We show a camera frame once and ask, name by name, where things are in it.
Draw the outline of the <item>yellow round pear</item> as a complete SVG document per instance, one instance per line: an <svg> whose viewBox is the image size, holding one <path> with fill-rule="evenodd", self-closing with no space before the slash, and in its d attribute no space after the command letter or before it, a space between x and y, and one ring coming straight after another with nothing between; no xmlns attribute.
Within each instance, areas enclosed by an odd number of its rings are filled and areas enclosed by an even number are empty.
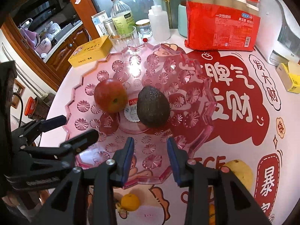
<svg viewBox="0 0 300 225"><path fill-rule="evenodd" d="M228 167L236 175L248 191L251 191L253 184L253 172L244 161L231 160L225 163L224 166Z"/></svg>

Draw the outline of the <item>red apple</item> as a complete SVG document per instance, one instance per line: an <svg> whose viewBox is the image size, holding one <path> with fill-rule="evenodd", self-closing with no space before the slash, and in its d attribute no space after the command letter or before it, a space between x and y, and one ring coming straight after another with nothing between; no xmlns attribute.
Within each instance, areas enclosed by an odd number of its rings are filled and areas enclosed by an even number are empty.
<svg viewBox="0 0 300 225"><path fill-rule="evenodd" d="M125 109L128 96L122 83L116 79L106 79L94 89L94 101L107 113L117 113Z"/></svg>

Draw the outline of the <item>dark green avocado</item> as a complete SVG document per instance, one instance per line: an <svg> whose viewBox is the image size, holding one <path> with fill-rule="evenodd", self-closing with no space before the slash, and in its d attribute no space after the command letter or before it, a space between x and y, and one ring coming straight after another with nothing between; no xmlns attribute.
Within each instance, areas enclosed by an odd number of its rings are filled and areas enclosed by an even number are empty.
<svg viewBox="0 0 300 225"><path fill-rule="evenodd" d="M163 126L170 116L170 104L157 88L147 85L138 94L137 115L149 128Z"/></svg>

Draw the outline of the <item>orange left of avocado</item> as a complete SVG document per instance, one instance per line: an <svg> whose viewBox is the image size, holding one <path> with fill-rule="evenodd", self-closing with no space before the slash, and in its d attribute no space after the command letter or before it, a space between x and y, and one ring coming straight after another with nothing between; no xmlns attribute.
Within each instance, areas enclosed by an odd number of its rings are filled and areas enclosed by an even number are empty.
<svg viewBox="0 0 300 225"><path fill-rule="evenodd" d="M209 225L216 224L216 214L214 204L209 204Z"/></svg>

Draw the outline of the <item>red lidded container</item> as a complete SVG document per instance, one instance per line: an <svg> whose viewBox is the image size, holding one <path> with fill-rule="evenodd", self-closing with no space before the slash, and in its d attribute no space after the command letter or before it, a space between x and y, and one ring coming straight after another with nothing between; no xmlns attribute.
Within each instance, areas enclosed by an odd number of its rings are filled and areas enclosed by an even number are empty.
<svg viewBox="0 0 300 225"><path fill-rule="evenodd" d="M27 117L31 116L36 109L36 105L36 100L33 97L29 97L25 106L24 115Z"/></svg>

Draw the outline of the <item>small orange by banana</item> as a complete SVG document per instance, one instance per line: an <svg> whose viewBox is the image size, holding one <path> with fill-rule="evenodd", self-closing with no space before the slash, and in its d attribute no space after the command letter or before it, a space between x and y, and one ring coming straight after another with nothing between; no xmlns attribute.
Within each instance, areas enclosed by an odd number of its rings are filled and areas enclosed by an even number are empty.
<svg viewBox="0 0 300 225"><path fill-rule="evenodd" d="M140 200L137 195L128 193L121 198L121 208L126 211L136 211L140 207Z"/></svg>

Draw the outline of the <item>yellow flat box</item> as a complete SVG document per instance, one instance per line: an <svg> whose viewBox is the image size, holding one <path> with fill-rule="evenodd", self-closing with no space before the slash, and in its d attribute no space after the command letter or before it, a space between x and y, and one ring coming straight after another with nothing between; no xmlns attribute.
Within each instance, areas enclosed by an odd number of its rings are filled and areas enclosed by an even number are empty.
<svg viewBox="0 0 300 225"><path fill-rule="evenodd" d="M75 68L99 59L104 59L109 54L111 48L112 44L108 36L100 37L78 46L68 59L68 62Z"/></svg>

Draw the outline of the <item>clear drinking glass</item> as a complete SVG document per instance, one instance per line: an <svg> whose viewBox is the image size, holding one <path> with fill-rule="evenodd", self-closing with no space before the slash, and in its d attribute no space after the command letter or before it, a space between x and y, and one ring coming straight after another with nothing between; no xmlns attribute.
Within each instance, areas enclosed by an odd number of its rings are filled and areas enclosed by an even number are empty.
<svg viewBox="0 0 300 225"><path fill-rule="evenodd" d="M140 45L139 36L135 26L129 26L129 33L113 37L110 35L110 42L116 52L121 52L124 48L138 47Z"/></svg>

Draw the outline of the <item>white blue carton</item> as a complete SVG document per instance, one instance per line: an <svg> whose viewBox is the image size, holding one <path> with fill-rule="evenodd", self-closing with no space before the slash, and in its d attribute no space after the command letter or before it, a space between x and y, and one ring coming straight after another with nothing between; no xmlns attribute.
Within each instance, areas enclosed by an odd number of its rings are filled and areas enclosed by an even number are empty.
<svg viewBox="0 0 300 225"><path fill-rule="evenodd" d="M108 19L105 10L91 16L91 19L100 37L108 35L104 25L104 21Z"/></svg>

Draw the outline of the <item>yellow tissue box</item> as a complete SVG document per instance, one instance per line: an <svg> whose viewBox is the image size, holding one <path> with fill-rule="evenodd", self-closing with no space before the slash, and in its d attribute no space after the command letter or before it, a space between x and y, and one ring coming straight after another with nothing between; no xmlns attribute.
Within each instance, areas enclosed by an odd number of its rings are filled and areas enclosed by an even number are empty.
<svg viewBox="0 0 300 225"><path fill-rule="evenodd" d="M276 71L287 92L300 93L299 64L289 61L287 65L280 63Z"/></svg>

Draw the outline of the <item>clear bottle green label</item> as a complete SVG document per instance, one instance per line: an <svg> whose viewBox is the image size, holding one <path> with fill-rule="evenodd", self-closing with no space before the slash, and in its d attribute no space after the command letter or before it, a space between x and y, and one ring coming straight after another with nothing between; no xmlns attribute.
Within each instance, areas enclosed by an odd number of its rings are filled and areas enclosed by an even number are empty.
<svg viewBox="0 0 300 225"><path fill-rule="evenodd" d="M111 0L111 18L114 26L120 35L127 35L131 32L130 27L135 25L135 20L130 7L121 0Z"/></svg>

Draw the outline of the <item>small glass jar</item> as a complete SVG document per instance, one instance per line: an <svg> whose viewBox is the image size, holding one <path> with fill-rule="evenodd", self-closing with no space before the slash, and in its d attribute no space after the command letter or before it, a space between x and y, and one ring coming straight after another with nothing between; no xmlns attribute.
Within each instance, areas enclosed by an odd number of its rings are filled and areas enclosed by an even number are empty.
<svg viewBox="0 0 300 225"><path fill-rule="evenodd" d="M152 36L152 30L149 19L141 19L135 22L138 35L141 39L150 38Z"/></svg>

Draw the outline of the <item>white squeeze bottle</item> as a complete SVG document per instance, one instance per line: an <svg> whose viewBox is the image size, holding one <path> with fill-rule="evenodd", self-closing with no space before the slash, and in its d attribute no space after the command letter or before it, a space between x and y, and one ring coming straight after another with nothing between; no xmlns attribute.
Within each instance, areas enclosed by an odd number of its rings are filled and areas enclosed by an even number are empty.
<svg viewBox="0 0 300 225"><path fill-rule="evenodd" d="M158 41L166 41L170 38L168 14L162 10L160 5L151 6L148 11L148 18L153 33L153 38Z"/></svg>

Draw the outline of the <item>white countertop appliance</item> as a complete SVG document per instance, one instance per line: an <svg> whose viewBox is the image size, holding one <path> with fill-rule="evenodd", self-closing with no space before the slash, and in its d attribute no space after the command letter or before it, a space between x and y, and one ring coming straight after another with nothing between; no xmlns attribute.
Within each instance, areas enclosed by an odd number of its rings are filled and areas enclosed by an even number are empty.
<svg viewBox="0 0 300 225"><path fill-rule="evenodd" d="M299 63L299 24L283 0L259 0L256 48L273 66Z"/></svg>

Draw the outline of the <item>red paper cup package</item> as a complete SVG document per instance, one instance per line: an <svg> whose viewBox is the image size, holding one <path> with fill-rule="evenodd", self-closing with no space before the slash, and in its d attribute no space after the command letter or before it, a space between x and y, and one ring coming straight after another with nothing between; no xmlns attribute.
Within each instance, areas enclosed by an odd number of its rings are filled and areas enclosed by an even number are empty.
<svg viewBox="0 0 300 225"><path fill-rule="evenodd" d="M186 0L186 47L252 51L260 25L258 5L255 0Z"/></svg>

